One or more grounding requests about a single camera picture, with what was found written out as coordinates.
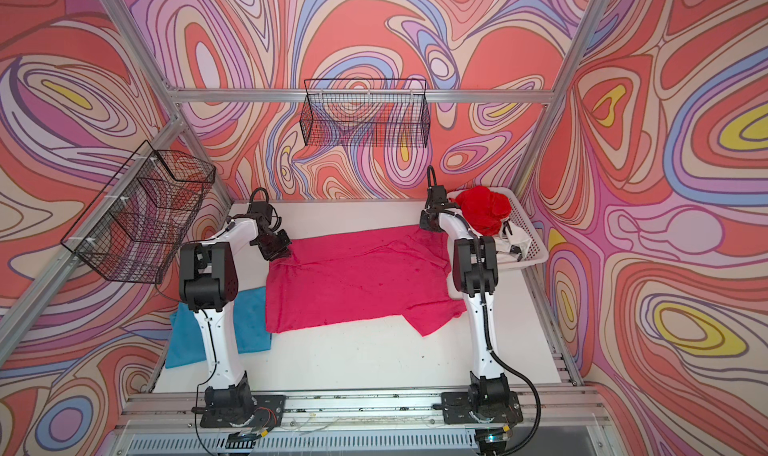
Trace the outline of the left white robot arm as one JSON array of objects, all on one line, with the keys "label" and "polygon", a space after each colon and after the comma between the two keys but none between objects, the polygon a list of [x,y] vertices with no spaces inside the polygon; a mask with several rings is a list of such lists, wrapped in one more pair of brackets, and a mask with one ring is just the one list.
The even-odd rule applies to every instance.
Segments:
[{"label": "left white robot arm", "polygon": [[245,212],[228,219],[215,236],[180,248],[179,296],[202,336],[208,375],[196,387],[196,428],[235,428],[241,437],[262,438],[280,424],[276,402],[253,395],[238,352],[234,309],[239,293],[235,254],[257,247],[262,258],[290,255],[290,237],[268,192],[252,191]]}]

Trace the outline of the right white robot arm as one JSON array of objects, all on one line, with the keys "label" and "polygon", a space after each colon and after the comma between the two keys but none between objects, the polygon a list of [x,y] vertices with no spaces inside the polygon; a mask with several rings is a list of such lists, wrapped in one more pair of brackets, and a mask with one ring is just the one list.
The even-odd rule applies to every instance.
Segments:
[{"label": "right white robot arm", "polygon": [[505,363],[495,351],[493,319],[494,292],[499,282],[495,242],[489,236],[477,235],[450,201],[444,186],[437,182],[436,172],[426,170],[427,196],[419,226],[427,231],[447,235],[451,271],[447,288],[465,303],[472,334],[473,366],[467,400],[471,415],[482,424],[503,418],[509,426],[522,422],[522,408],[509,384],[510,375],[520,379],[534,397],[533,425],[541,421],[541,399],[530,378]]}]

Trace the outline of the magenta t shirt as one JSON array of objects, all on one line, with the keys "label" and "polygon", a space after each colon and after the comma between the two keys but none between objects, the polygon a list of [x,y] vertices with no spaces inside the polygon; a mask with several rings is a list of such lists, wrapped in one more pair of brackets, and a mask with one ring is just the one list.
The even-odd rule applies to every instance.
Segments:
[{"label": "magenta t shirt", "polygon": [[271,262],[270,333],[401,316],[426,337],[466,310],[450,297],[447,237],[417,226],[305,238]]}]

